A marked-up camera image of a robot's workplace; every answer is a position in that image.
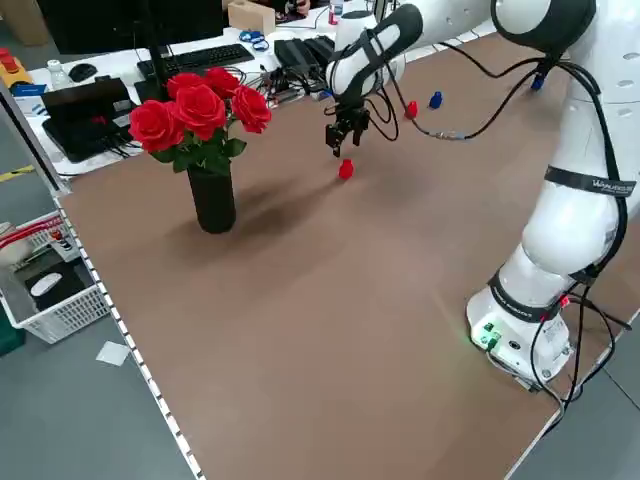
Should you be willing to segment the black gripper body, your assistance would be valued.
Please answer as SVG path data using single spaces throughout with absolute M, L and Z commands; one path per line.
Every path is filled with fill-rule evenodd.
M 336 128 L 367 128 L 370 121 L 370 112 L 363 99 L 351 103 L 336 103 L 334 115 L 333 125 Z

